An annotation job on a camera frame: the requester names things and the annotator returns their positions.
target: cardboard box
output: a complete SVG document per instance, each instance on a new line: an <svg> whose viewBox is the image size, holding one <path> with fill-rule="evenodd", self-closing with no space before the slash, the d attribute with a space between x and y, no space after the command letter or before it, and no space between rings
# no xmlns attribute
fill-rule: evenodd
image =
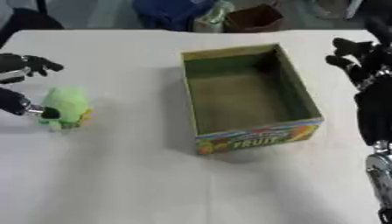
<svg viewBox="0 0 392 224"><path fill-rule="evenodd" d="M280 45L182 56L200 154L305 140L323 121Z"/></svg>

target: gray floor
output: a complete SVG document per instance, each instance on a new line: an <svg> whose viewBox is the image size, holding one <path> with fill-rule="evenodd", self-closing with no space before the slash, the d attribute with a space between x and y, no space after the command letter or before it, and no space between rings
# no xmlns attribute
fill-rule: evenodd
<svg viewBox="0 0 392 224"><path fill-rule="evenodd" d="M141 29L132 10L132 0L47 0L50 15L69 29ZM231 0L237 9L269 0ZM322 19L315 17L309 0L280 0L278 9L285 20L283 29L357 29L361 19Z"/></svg>

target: table surface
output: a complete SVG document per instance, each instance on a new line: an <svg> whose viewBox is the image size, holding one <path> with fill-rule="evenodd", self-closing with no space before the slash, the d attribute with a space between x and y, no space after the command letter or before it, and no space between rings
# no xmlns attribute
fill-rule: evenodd
<svg viewBox="0 0 392 224"><path fill-rule="evenodd" d="M194 34L22 31L2 53L66 66L12 85L35 102L52 87L86 89L88 125L50 133L0 113L0 223L370 224L372 152L356 126L355 89L324 57L364 31ZM280 43L325 117L300 143L195 156L180 53Z"/></svg>

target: robotic hand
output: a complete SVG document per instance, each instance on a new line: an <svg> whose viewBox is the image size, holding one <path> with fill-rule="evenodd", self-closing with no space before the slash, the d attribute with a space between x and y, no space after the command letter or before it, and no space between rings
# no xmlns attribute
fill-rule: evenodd
<svg viewBox="0 0 392 224"><path fill-rule="evenodd" d="M63 68L60 64L36 56L0 53L0 84L24 81L26 75L32 77L35 73L47 76L47 70L58 72ZM0 109L16 116L34 114L46 119L60 118L57 109L34 105L23 94L2 87L0 87Z"/></svg>
<svg viewBox="0 0 392 224"><path fill-rule="evenodd" d="M326 62L343 69L359 90L354 99L360 133L374 147L367 158L367 174L381 204L381 222L392 224L392 33L377 19L369 20L366 28L379 44L336 38L336 51ZM358 63L345 58L348 55Z"/></svg>

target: brown bag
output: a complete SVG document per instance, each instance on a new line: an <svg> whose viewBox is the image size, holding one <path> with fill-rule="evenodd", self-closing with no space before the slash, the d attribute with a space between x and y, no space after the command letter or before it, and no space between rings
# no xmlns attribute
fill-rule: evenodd
<svg viewBox="0 0 392 224"><path fill-rule="evenodd" d="M225 32L275 32L284 19L284 16L267 4L237 10L226 16Z"/></svg>

